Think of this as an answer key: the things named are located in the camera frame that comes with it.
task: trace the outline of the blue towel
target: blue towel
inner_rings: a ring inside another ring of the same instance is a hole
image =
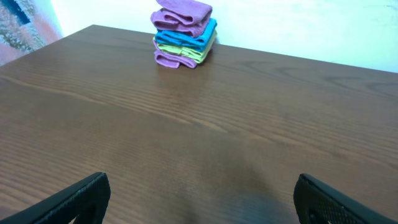
[[[206,49],[216,26],[217,21],[215,19],[210,19],[205,31],[199,37],[190,37],[187,34],[177,31],[158,30],[155,35],[155,40],[160,44],[190,47],[199,52],[203,52]]]

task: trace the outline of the wood grain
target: wood grain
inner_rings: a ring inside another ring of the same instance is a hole
[[[298,223],[306,172],[398,220],[398,76],[91,26],[0,67],[0,218],[96,171],[105,223]]]

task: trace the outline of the purple towel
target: purple towel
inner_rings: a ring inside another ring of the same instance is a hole
[[[179,21],[174,19],[168,19],[168,16],[174,14],[174,12],[170,12],[166,9],[161,9],[157,12],[152,13],[150,16],[150,20],[155,25],[156,29],[158,30],[172,30],[172,31],[179,31],[183,32],[191,37],[198,37],[202,35],[205,31],[207,24],[209,23],[210,17],[207,17],[203,21],[203,25],[200,26],[199,24],[195,25],[184,25],[179,23]]]
[[[154,40],[154,45],[156,47],[155,51],[155,61],[159,65],[163,65],[169,68],[178,68],[180,64],[184,64],[188,68],[195,68],[197,66],[197,63],[190,58],[180,56],[180,55],[172,55],[172,54],[167,54],[163,53],[156,44],[156,41]]]
[[[184,32],[198,37],[205,30],[212,7],[194,0],[157,0],[164,8],[152,13],[150,20],[159,30]]]

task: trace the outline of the lime green towel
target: lime green towel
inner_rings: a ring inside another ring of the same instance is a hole
[[[185,57],[192,58],[196,63],[202,63],[206,58],[207,53],[210,51],[211,46],[213,45],[213,42],[216,39],[216,36],[217,36],[217,31],[214,31],[209,43],[207,44],[203,52],[193,50],[190,47],[173,46],[173,45],[160,44],[160,43],[157,43],[157,47],[164,53],[183,55]]]

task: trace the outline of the washcloth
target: washcloth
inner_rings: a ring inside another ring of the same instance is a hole
[[[203,52],[198,52],[189,47],[173,46],[173,45],[166,45],[160,43],[157,43],[157,47],[164,53],[182,55],[188,58],[192,58],[196,63],[202,63],[206,58],[207,53],[212,48],[216,36],[217,36],[217,31],[213,33],[213,36],[211,37],[206,49]]]
[[[177,20],[184,25],[203,25],[206,18],[210,18],[213,8],[205,3],[194,0],[156,0],[163,8],[174,12],[174,16],[166,19]]]
[[[155,51],[155,61],[159,65],[163,65],[169,68],[178,68],[180,64],[186,65],[188,68],[195,68],[197,66],[197,63],[190,58],[184,57],[184,56],[179,56],[179,55],[172,55],[172,54],[167,54],[163,53],[156,44],[156,41],[154,40],[154,45],[156,47]]]
[[[210,16],[207,16],[206,18],[204,18],[204,20],[201,21],[200,24],[185,25],[179,20],[170,19],[178,17],[179,15],[174,12],[168,11],[167,9],[161,9],[157,12],[152,13],[152,15],[150,16],[150,20],[158,30],[179,31],[191,37],[198,37],[202,35],[210,20]]]
[[[155,40],[160,44],[190,47],[196,51],[203,52],[211,36],[213,36],[216,26],[217,21],[215,19],[210,19],[204,33],[199,37],[190,37],[187,34],[176,31],[158,30],[155,35]]]

